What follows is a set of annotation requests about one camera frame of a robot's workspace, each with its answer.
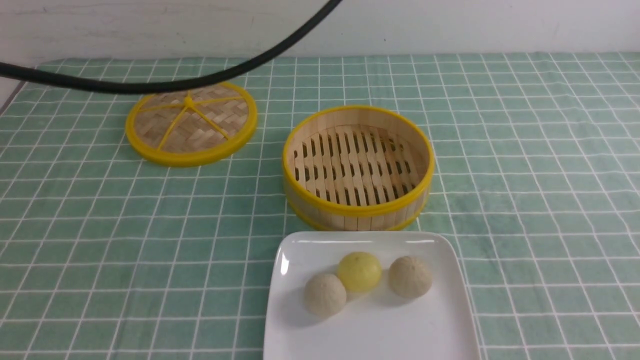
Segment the steamer basket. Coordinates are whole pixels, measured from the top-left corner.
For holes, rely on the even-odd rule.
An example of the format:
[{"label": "steamer basket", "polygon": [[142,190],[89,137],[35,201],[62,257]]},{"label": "steamer basket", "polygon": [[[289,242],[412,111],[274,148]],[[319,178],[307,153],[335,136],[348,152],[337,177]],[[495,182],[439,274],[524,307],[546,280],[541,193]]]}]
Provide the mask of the steamer basket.
[{"label": "steamer basket", "polygon": [[320,230],[400,230],[420,214],[435,168],[431,144],[404,117],[370,106],[314,114],[282,156],[289,205]]}]

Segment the bamboo steamer lid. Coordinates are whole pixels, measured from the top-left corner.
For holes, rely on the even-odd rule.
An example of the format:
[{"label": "bamboo steamer lid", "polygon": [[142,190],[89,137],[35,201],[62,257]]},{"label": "bamboo steamer lid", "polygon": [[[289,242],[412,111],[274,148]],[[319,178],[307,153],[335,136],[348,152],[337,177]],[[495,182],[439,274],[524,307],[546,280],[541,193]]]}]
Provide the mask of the bamboo steamer lid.
[{"label": "bamboo steamer lid", "polygon": [[256,127],[251,95],[220,83],[146,96],[131,110],[125,130],[133,148],[147,160],[191,167],[230,156],[249,141]]}]

